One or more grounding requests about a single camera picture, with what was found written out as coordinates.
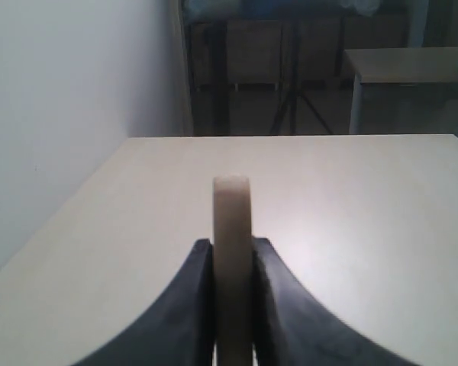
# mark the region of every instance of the desk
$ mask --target desk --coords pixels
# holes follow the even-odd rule
[[[0,271],[0,366],[72,364],[131,324],[211,237],[228,173],[250,177],[254,234],[329,310],[458,365],[458,139],[302,136],[124,143]]]
[[[458,82],[458,47],[346,50],[356,76],[350,134],[359,133],[365,84]]]

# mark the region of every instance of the floor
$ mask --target floor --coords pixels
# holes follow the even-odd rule
[[[335,134],[348,134],[351,90],[306,91]],[[211,96],[208,91],[193,95],[195,133],[213,135]],[[368,87],[362,111],[362,133],[455,133],[458,118],[449,117],[458,88],[434,86]],[[233,91],[230,96],[231,135],[264,136],[269,133],[278,104],[278,92]],[[324,128],[304,104],[298,103],[299,135],[325,134]],[[289,133],[288,119],[282,134]]]

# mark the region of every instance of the cylindrical object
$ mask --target cylindrical object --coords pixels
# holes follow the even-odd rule
[[[219,366],[253,363],[253,268],[248,178],[214,180],[214,281]]]

